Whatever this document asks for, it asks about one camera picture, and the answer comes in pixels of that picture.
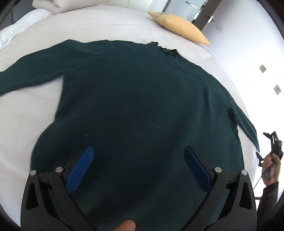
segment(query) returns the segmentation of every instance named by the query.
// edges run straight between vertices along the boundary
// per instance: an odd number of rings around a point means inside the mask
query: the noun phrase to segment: metal screw
[[[62,168],[62,167],[57,167],[57,168],[55,169],[55,171],[56,171],[56,172],[62,172],[62,171],[63,171],[63,168]]]
[[[248,172],[246,170],[242,170],[242,174],[246,176]]]
[[[31,170],[30,175],[34,176],[36,174],[36,170]]]
[[[216,167],[215,168],[215,172],[219,172],[220,173],[220,172],[222,172],[222,169],[220,167]]]

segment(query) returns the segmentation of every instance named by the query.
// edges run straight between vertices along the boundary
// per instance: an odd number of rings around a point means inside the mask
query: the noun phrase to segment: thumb
[[[123,222],[119,227],[113,229],[113,231],[135,231],[136,225],[134,221],[127,220]]]

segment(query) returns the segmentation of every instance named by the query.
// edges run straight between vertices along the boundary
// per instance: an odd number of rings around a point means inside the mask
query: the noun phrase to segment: yellow pillow
[[[192,42],[210,45],[202,32],[186,19],[169,13],[149,12],[149,15],[167,30],[184,37]]]

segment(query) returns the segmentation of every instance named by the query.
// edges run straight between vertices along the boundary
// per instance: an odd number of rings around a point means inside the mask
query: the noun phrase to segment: mattress
[[[148,14],[125,8],[99,5],[38,21],[15,36],[0,52],[0,71],[27,54],[67,39],[80,42],[158,42],[163,48],[176,49],[184,58],[212,74],[248,117],[237,89],[205,45],[190,42],[165,30]],[[63,79],[58,78],[0,97],[0,204],[17,224],[20,224],[21,200],[30,171],[31,153],[40,134],[55,118],[62,83]],[[256,148],[240,128],[238,132],[245,169],[253,182],[257,168]]]

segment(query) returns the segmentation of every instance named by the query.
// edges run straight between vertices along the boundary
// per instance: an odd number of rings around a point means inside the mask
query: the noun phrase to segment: gray floor
[[[32,7],[32,2],[33,0],[21,0],[16,6],[14,6],[12,11],[6,16],[5,20],[0,25],[0,30],[11,24],[14,24],[26,13],[34,10]]]

